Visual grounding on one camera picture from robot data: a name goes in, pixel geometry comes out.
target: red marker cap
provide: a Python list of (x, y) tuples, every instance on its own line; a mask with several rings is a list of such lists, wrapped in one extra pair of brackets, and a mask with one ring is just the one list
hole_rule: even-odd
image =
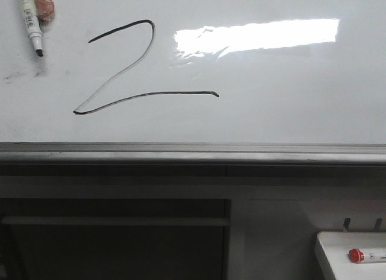
[(359, 249), (352, 249), (349, 252), (349, 258), (354, 263), (360, 263), (364, 260), (364, 255)]

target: orange eraser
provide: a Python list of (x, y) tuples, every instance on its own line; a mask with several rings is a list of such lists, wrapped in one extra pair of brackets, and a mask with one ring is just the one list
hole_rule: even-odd
[(41, 21), (50, 21), (54, 18), (55, 5), (52, 0), (35, 0), (37, 18)]

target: white marker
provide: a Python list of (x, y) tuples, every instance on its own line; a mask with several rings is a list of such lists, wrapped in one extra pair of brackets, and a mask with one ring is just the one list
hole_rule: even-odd
[(32, 40), (37, 55), (43, 57), (43, 34), (36, 16), (35, 2), (34, 0), (20, 0), (20, 5), (28, 37)]
[(349, 258), (354, 263), (386, 262), (386, 249), (352, 249), (349, 252)]

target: white shelf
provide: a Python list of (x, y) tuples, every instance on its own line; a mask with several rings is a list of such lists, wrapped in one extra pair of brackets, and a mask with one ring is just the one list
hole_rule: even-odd
[(356, 247), (385, 247), (386, 233), (319, 232), (315, 254), (326, 280), (385, 280), (386, 263), (354, 264), (348, 253)]

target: whiteboard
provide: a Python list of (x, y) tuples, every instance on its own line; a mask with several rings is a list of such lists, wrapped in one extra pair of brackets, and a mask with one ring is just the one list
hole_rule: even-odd
[[(54, 0), (45, 56), (0, 8), (0, 141), (386, 143), (386, 0)], [(89, 115), (74, 109), (162, 91)]]

